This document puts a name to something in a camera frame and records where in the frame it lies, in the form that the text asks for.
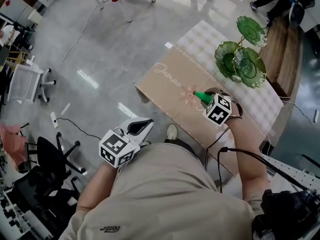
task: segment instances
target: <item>metal frame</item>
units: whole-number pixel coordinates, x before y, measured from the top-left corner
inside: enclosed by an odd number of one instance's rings
[[[105,7],[103,1],[95,0],[95,2],[99,6],[100,10],[102,10]],[[119,4],[119,7],[122,11],[122,14],[123,14],[126,22],[128,22],[128,23],[132,22],[132,13],[126,8],[126,2],[124,0],[118,0],[117,2]]]
[[[320,192],[320,179],[307,174],[301,170],[291,167],[283,162],[280,162],[270,156],[262,154],[262,157],[267,160],[269,163],[283,171],[284,173],[288,174],[296,181],[300,182],[302,185],[307,187],[308,189],[317,190]]]

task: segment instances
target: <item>green decorative dish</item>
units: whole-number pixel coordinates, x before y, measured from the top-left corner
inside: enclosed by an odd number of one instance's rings
[[[232,62],[235,57],[236,46],[237,43],[231,41],[219,44],[215,49],[214,58],[220,72],[226,78],[230,78],[234,82],[241,82],[241,78],[237,75]]]
[[[267,36],[258,22],[247,16],[239,16],[236,26],[243,37],[254,46],[264,47],[267,44]]]
[[[259,54],[251,49],[240,47],[234,53],[232,64],[242,82],[250,88],[259,88],[266,81],[266,66]]]

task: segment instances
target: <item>green marker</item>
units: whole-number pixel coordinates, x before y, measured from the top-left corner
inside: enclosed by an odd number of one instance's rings
[[[201,101],[209,104],[211,102],[211,95],[205,92],[193,91],[193,95],[197,96]]]

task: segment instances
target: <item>t-shirt logo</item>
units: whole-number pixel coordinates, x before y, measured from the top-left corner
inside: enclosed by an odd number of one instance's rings
[[[115,233],[119,231],[120,226],[105,226],[103,228],[100,228],[100,231],[103,231],[104,233]]]

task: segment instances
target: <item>black cable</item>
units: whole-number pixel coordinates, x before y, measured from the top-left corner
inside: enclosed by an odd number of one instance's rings
[[[205,153],[205,160],[204,160],[204,169],[205,171],[207,171],[207,168],[208,168],[208,159],[209,159],[209,150],[210,148],[217,143],[218,140],[220,140],[220,138],[229,130],[230,128],[228,127],[227,129],[224,130],[224,132],[220,135],[219,138],[217,138],[214,143],[212,143],[210,146],[208,146],[206,148],[206,153]]]
[[[262,156],[257,155],[255,153],[252,153],[250,151],[246,151],[243,149],[239,149],[239,148],[228,148],[228,147],[222,147],[219,152],[218,152],[218,156],[217,156],[217,162],[218,162],[218,173],[219,173],[219,179],[220,179],[220,193],[222,193],[222,179],[221,179],[221,175],[220,175],[220,152],[228,152],[228,151],[234,151],[234,152],[241,152],[243,154],[246,154],[248,156],[251,156],[255,159],[257,159],[258,161],[260,161],[261,163],[263,163],[264,165],[266,165],[267,167],[269,167],[270,169],[272,169],[273,171],[275,171],[276,173],[278,173],[279,175],[281,175],[283,178],[285,178],[288,182],[290,182],[291,184],[299,187],[302,190],[308,190],[307,187],[305,187],[304,185],[302,185],[301,183],[299,183],[297,180],[295,180],[294,178],[292,178],[291,176],[289,176],[288,174],[286,174],[285,172],[283,172],[282,170],[278,169],[277,167],[275,167],[273,164],[271,164],[270,162],[268,162],[267,160],[265,160]]]
[[[85,135],[88,135],[88,136],[91,136],[91,137],[95,137],[97,139],[99,139],[101,141],[101,138],[99,138],[98,136],[95,136],[95,135],[92,135],[92,134],[88,134],[86,133],[84,130],[81,130],[80,127],[78,125],[76,125],[74,122],[72,122],[70,119],[68,118],[61,118],[61,117],[58,117],[56,120],[54,120],[54,122],[56,122],[58,119],[61,119],[61,120],[67,120],[69,121],[70,123],[73,123],[75,127],[77,127],[79,129],[79,131],[83,132]]]

